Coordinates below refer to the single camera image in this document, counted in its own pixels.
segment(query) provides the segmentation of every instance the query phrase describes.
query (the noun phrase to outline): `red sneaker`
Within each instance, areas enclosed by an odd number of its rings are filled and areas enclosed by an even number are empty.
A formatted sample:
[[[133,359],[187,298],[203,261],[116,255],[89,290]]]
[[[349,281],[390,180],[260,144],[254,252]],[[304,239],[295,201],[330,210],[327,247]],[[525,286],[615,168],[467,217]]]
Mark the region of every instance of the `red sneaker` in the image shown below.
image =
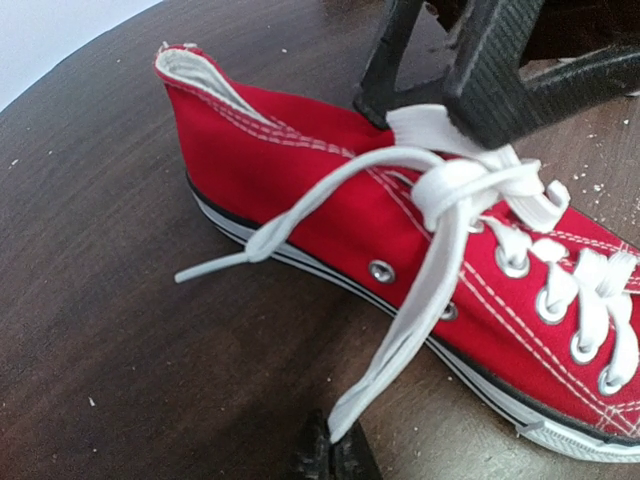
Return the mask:
[[[539,162],[482,151],[437,105],[391,112],[382,132],[236,84],[193,46],[155,67],[198,205],[246,243],[176,280],[272,256],[395,316],[330,416],[333,441],[426,341],[525,437],[640,461],[638,251],[568,209],[559,183],[545,190]]]

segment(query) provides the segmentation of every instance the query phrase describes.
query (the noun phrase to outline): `wooden table surface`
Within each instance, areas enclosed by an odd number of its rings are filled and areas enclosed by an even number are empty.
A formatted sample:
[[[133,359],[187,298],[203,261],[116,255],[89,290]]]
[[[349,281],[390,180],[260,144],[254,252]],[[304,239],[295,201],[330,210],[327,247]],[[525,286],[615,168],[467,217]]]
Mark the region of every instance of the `wooden table surface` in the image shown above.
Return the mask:
[[[381,7],[165,1],[0,114],[0,478],[278,478],[306,412],[359,378],[389,319],[340,288],[274,261],[173,283],[238,247],[190,197],[151,65],[197,42],[237,80],[348,106]],[[405,82],[440,36],[418,32]],[[639,138],[620,99],[518,148],[638,244]],[[517,439],[426,349],[363,426],[390,480],[640,477]]]

